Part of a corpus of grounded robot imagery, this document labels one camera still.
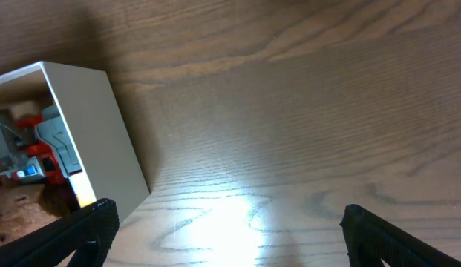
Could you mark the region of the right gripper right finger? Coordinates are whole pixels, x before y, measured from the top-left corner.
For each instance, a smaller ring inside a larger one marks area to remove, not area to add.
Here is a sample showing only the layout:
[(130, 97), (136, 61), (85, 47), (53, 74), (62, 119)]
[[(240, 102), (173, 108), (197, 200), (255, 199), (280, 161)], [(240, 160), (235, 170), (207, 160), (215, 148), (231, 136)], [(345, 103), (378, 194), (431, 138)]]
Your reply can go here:
[(456, 266), (461, 262), (376, 216), (360, 205), (344, 209), (340, 222), (351, 267)]

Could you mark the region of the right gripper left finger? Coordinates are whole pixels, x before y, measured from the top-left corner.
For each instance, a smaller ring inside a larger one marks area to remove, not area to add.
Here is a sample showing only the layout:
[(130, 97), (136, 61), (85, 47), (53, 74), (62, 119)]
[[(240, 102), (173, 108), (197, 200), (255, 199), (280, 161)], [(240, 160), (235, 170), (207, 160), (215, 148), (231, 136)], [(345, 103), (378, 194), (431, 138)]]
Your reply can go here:
[(0, 266), (102, 266), (119, 227), (115, 201), (102, 198), (0, 246)]

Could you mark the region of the brown plush toy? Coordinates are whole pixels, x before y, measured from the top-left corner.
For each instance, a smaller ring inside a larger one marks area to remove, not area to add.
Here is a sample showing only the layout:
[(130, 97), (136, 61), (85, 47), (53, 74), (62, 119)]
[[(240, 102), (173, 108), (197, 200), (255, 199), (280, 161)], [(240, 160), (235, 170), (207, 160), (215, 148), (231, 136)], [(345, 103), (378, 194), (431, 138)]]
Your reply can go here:
[(0, 184), (0, 246), (80, 209), (69, 183)]

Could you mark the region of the red toy fire truck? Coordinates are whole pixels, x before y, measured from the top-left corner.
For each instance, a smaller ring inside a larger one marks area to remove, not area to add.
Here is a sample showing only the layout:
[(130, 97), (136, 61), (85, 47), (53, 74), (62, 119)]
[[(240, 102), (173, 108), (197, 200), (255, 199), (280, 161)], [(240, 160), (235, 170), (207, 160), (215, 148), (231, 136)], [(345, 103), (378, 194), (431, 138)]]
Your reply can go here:
[(59, 114), (32, 115), (20, 120), (0, 113), (0, 182), (21, 185), (45, 180), (60, 185), (70, 177), (59, 152), (39, 135), (39, 126)]

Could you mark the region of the yellow grey toy truck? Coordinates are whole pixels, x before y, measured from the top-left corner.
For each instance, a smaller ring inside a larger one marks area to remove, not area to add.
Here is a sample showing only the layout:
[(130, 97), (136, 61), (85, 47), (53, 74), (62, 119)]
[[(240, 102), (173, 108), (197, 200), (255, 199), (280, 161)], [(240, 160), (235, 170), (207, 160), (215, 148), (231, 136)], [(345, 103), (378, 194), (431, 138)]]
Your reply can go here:
[(59, 109), (51, 105), (42, 110), (43, 122), (36, 125), (38, 139), (48, 145), (59, 164), (62, 175), (69, 178), (82, 170), (71, 138)]

